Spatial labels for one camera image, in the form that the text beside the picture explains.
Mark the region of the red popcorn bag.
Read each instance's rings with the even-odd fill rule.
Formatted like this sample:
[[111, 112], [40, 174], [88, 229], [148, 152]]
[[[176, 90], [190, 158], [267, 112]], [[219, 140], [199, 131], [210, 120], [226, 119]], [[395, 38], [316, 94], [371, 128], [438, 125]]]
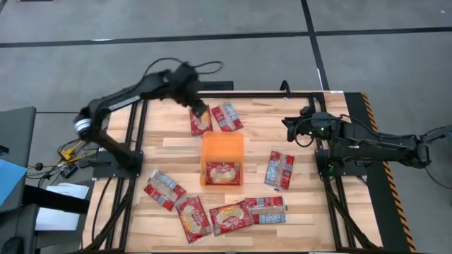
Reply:
[[221, 131], [233, 132], [243, 128], [236, 110], [230, 102], [219, 104], [211, 109], [215, 120], [217, 121]]
[[186, 196], [186, 190], [160, 170], [155, 170], [143, 189], [154, 201], [172, 211]]
[[213, 233], [208, 216], [198, 196], [187, 198], [176, 206], [188, 244]]
[[254, 224], [283, 224], [287, 205], [282, 196], [246, 198]]
[[287, 191], [290, 186], [295, 157], [272, 151], [264, 183], [277, 191]]
[[189, 112], [189, 116], [192, 136], [200, 136], [205, 132], [213, 130], [209, 106], [207, 106], [207, 109], [203, 112], [201, 117], [196, 117], [192, 111]]
[[207, 162], [206, 184], [238, 186], [241, 182], [241, 164], [235, 162]]
[[215, 236], [254, 224], [249, 204], [245, 200], [210, 209], [209, 215]]

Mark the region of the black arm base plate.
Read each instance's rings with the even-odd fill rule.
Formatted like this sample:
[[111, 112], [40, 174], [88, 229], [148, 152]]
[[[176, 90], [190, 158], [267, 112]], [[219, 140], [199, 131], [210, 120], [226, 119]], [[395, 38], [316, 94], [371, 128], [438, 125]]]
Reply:
[[132, 152], [130, 157], [118, 160], [112, 153], [101, 151], [89, 162], [93, 178], [134, 178], [141, 175], [143, 152]]
[[328, 157], [328, 150], [315, 151], [318, 173], [322, 176], [366, 176], [366, 168], [356, 165], [355, 161], [345, 162], [344, 165], [334, 162]]

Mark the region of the grey metal bracket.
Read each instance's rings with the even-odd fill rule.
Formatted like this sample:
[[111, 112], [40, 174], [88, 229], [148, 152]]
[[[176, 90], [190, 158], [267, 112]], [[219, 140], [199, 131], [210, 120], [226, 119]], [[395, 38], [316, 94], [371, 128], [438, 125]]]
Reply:
[[424, 143], [432, 143], [443, 138], [447, 139], [452, 145], [452, 124], [431, 129], [420, 136], [421, 141]]

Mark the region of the black office chair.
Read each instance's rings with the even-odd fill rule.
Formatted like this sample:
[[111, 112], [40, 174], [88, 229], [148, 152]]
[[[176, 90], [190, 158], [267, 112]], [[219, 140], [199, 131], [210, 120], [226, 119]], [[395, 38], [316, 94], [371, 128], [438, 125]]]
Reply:
[[0, 254], [35, 254], [38, 206], [0, 213]]

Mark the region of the black flat bar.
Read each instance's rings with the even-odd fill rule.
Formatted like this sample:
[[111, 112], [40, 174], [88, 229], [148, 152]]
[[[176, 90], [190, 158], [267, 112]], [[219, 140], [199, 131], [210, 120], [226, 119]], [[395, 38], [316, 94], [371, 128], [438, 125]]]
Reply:
[[34, 204], [38, 207], [87, 214], [90, 202], [85, 199], [63, 195], [35, 186], [25, 185], [23, 191], [23, 204]]

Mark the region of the white paper sheet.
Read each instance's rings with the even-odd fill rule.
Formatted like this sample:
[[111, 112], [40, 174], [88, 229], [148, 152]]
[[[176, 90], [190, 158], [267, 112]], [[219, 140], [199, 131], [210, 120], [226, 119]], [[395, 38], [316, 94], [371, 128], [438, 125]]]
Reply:
[[74, 198], [85, 199], [88, 194], [89, 187], [73, 183], [59, 183], [56, 186], [47, 186], [46, 190]]
[[75, 231], [79, 214], [40, 208], [37, 214], [36, 231]]

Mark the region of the black hazard-striped floor mat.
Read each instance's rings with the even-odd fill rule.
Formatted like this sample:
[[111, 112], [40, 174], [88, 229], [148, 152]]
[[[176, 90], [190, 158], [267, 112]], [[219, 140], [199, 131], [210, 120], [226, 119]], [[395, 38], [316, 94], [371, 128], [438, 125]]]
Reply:
[[[349, 115], [377, 131], [368, 97], [360, 92], [345, 93]], [[415, 253], [416, 247], [402, 208], [388, 162], [367, 167], [367, 186], [383, 247]]]

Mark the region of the black floor vent grate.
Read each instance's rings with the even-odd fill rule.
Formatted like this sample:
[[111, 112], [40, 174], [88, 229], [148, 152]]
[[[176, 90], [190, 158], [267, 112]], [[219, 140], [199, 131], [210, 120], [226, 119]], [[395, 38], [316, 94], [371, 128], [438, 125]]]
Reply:
[[202, 91], [224, 91], [233, 90], [233, 81], [201, 81]]

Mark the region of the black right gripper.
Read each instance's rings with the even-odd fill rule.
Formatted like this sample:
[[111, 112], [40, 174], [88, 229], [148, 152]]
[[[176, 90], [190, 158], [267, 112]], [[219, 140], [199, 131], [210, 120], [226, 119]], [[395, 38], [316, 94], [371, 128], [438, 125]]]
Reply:
[[300, 117], [285, 117], [282, 123], [287, 129], [287, 141], [293, 142], [298, 135], [332, 140], [340, 130], [341, 119], [327, 112], [315, 112], [313, 107], [300, 110]]

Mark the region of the blue folder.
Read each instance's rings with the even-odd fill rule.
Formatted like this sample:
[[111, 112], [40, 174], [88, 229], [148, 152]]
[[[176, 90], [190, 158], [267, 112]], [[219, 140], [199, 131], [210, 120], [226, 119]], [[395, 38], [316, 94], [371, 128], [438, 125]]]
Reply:
[[24, 177], [27, 169], [0, 159], [0, 206]]

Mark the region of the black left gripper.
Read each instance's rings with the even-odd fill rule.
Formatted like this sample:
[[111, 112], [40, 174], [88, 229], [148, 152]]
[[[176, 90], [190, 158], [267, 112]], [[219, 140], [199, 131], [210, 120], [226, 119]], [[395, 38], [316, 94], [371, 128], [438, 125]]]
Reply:
[[197, 97], [198, 73], [187, 62], [183, 62], [175, 71], [165, 75], [169, 84], [167, 95], [182, 106], [191, 106], [191, 113], [200, 118], [208, 106]]

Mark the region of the grey panel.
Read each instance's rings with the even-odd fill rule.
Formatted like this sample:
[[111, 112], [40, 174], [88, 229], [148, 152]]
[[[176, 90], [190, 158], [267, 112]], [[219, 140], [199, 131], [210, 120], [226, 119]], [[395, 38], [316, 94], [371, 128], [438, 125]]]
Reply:
[[[35, 115], [35, 107], [0, 111], [0, 159], [28, 170]], [[0, 206], [0, 213], [21, 206], [24, 186], [25, 175]]]

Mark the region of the black power adapter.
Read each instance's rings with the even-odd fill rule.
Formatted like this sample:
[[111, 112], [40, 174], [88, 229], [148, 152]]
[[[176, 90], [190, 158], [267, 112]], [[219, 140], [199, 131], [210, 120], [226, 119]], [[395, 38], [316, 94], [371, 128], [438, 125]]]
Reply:
[[70, 178], [76, 171], [78, 170], [78, 167], [75, 164], [66, 164], [61, 168], [60, 175], [68, 179]]

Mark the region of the orange plastic basket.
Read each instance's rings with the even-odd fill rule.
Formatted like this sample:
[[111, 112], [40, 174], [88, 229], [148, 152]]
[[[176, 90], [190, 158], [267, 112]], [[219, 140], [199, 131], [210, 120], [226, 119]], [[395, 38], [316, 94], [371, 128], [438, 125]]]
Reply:
[[244, 136], [240, 132], [206, 132], [203, 134], [201, 153], [202, 186], [227, 186], [206, 184], [207, 162], [235, 162], [241, 164], [241, 186], [244, 182]]

